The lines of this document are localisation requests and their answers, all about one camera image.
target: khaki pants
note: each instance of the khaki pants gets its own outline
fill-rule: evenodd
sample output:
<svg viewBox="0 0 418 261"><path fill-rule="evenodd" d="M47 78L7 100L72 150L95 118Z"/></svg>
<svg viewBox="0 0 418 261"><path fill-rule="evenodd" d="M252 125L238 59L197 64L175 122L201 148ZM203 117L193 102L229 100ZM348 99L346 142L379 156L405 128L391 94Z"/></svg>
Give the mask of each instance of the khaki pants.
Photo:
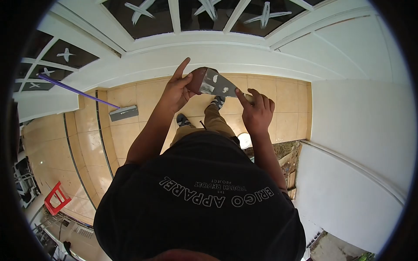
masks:
<svg viewBox="0 0 418 261"><path fill-rule="evenodd" d="M224 135L227 138L234 137L235 133L228 126L224 118L219 114L219 111L216 109L216 105L209 105L205 109L205 127L207 130L218 132ZM193 125L184 125L177 129L176 135L173 138L173 142L170 144L170 147L176 143L179 139L183 138L187 134L192 132L199 132L205 130L204 128L196 128Z"/></svg>

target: red plastic stool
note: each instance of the red plastic stool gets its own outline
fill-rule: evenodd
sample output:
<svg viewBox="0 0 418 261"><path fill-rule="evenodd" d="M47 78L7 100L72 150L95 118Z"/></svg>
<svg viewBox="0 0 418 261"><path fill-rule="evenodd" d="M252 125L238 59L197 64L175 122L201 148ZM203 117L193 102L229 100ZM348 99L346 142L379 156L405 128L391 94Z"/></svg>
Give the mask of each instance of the red plastic stool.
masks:
<svg viewBox="0 0 418 261"><path fill-rule="evenodd" d="M51 192L48 194L48 196L46 196L46 198L45 198L45 200L44 200L44 203L45 203L45 206L46 206L46 208L49 210L49 212L52 214L52 215L56 215L56 214L58 214L58 212L65 206L65 205L67 205L68 204L68 202L70 202L71 201L71 198L70 197L68 197L68 198L65 198L65 195L63 194L63 192L61 191L61 189L59 188L59 186L61 185L61 181L58 181L58 183L55 185L55 187L51 190ZM57 191L59 191L59 193L61 194L61 196L62 196L62 198L64 198L64 201L61 201L61 198L57 195ZM52 198L52 196L53 195L55 195L57 198L58 198L58 200L59 200L59 202L60 202L60 204L56 207L56 208L54 208L52 205L51 205L51 198Z"/></svg>

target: purple broom handle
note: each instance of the purple broom handle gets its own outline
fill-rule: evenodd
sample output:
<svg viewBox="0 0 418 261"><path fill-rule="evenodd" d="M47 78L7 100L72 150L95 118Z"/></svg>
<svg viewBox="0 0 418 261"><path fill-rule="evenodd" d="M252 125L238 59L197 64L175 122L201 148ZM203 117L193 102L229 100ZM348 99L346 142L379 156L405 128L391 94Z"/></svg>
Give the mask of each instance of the purple broom handle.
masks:
<svg viewBox="0 0 418 261"><path fill-rule="evenodd" d="M70 87L70 86L68 86L68 85L66 85L66 84L64 84L64 83L62 83L62 82L60 82L60 81L57 81L57 80L51 79L51 78L49 78L49 77L48 77L48 76L46 76L46 75L43 75L43 74L38 74L38 77L39 77L39 78L41 78L41 79L43 79L43 80L45 80L45 81L49 81L49 82L50 82L50 83L52 83L52 84L58 85L58 86L60 86L60 87L62 87L62 88L64 88L64 89L67 89L67 90L73 91L73 92L75 92L76 94L83 95L84 97L87 97L87 98L93 99L93 100L95 100L95 101L99 101L99 102L101 102L101 103L104 103L104 104L106 104L106 105L112 106L112 107L117 108L117 109L120 109L120 107L118 107L118 106L116 106L116 105L113 105L113 104L111 104L111 103L108 103L107 101L102 101L101 99L98 99L98 98L93 97L93 96L91 96L91 95L85 94L84 92L82 92L82 91L80 91L80 90L74 89L73 87Z"/></svg>

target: soil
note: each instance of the soil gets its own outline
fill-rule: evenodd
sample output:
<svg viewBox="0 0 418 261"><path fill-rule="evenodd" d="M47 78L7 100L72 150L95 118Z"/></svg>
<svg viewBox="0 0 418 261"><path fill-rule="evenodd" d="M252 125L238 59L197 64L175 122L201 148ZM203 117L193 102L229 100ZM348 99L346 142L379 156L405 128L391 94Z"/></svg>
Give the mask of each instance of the soil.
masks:
<svg viewBox="0 0 418 261"><path fill-rule="evenodd" d="M276 154L277 160L281 160L288 154L289 156L286 157L286 161L281 162L281 168L283 171L284 176L287 178L290 173L294 172L298 168L298 152L299 152L299 141L291 141L291 142L282 142L273 144L274 153ZM248 157L254 156L254 150L251 148L244 150L245 154Z"/></svg>

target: shoe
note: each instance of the shoe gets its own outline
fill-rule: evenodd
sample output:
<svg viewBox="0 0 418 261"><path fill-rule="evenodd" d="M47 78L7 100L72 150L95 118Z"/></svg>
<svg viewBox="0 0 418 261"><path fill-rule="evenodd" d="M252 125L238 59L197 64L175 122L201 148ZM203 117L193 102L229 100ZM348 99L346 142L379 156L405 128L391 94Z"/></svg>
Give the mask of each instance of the shoe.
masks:
<svg viewBox="0 0 418 261"><path fill-rule="evenodd" d="M225 103L225 97L222 96L215 96L215 98L211 101L209 105L215 105L218 110L222 108Z"/></svg>
<svg viewBox="0 0 418 261"><path fill-rule="evenodd" d="M184 114L180 113L179 115L177 115L176 118L176 122L177 124L181 127L184 125L190 125L191 126L191 122L189 122L189 120L187 119L186 116L184 116Z"/></svg>

